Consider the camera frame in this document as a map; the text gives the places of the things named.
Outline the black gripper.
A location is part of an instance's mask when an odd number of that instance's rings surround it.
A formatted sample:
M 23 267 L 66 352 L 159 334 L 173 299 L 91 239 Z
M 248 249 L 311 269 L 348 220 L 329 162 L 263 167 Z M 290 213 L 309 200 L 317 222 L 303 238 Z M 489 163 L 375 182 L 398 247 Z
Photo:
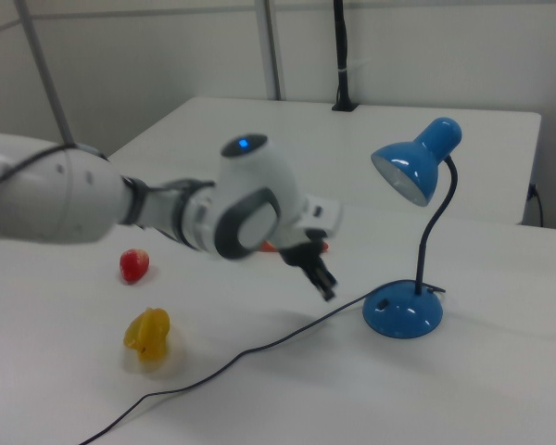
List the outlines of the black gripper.
M 322 298 L 329 301 L 335 297 L 337 281 L 322 260 L 326 238 L 323 229 L 306 229 L 301 241 L 280 247 L 279 254 L 287 265 L 302 269 Z

